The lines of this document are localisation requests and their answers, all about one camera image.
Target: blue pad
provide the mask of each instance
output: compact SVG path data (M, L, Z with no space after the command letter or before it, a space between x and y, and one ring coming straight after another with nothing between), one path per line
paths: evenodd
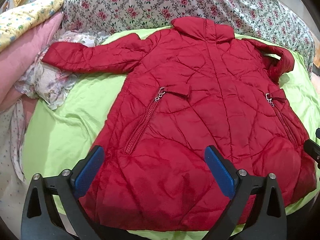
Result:
M76 199L83 197L87 193L94 177L98 173L104 161L103 148L99 146L89 160L84 159L82 161L87 161L87 163L74 181L73 195Z
M213 177L217 181L220 190L226 196L232 199L236 193L238 182L231 176L222 162L228 161L222 158L219 152L217 154L209 146L204 150L204 160L207 163Z

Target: silver zipper pull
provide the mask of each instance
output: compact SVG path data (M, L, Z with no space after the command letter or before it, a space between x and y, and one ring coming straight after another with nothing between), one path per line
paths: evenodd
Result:
M274 106L274 104L273 104L273 102L272 102L272 98L270 97L270 94L269 94L269 93L266 94L266 99L267 99L267 101L268 101L268 103L269 103L270 105Z
M165 92L162 91L163 89L165 89L165 87L162 87L162 88L159 89L158 96L155 97L155 102L159 101L160 98L165 94Z

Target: zippered pocket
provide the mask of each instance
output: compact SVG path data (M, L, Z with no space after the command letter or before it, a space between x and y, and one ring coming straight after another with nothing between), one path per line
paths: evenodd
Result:
M298 143L293 135L292 130L290 129L290 127L285 123L284 121L284 117L281 113L281 111L278 109L278 107L272 102L272 98L270 97L270 94L267 93L266 94L266 99L268 101L268 103L272 106L273 110L275 111L276 115L279 118L279 121L281 122L282 126L285 129L285 132L287 133L287 136L289 138L289 140L291 141L291 143L293 144L294 148L296 149L298 147Z
M151 119L151 117L153 116L159 101L161 100L161 98L163 97L163 95L165 94L164 91L165 87L161 87L159 89L158 95L152 100L152 102L149 104L148 109L146 111L146 114L144 115L142 121L140 122L140 124L137 126L136 130L134 131L133 135L131 136L131 138L129 139L129 142L125 148L125 153L127 155L130 155L132 153L132 150L134 149L135 145L137 144L141 134L143 133L143 131L145 130L149 120Z

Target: red coat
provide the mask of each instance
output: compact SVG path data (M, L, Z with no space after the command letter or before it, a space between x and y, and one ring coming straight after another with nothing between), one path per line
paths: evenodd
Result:
M81 199L89 216L123 229L209 230L229 199L204 162L208 145L251 175L275 173L286 206L314 190L308 133L278 85L292 54L211 20L172 25L95 48L57 42L43 58L73 72L129 72L94 143L106 159Z

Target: jacket sleeve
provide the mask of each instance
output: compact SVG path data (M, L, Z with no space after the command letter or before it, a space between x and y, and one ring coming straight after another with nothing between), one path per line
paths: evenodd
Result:
M268 54L276 54L281 57L277 65L269 68L268 70L269 78L273 82L278 83L279 78L283 73L290 72L293 70L294 57L292 56L290 51L288 51L287 49L281 48L278 46L267 45L253 39L242 39L242 40L250 42L253 46L255 46L260 51L263 51Z
M72 72L121 74L132 71L153 46L151 39L141 40L135 33L93 48L80 43L56 42L42 61Z

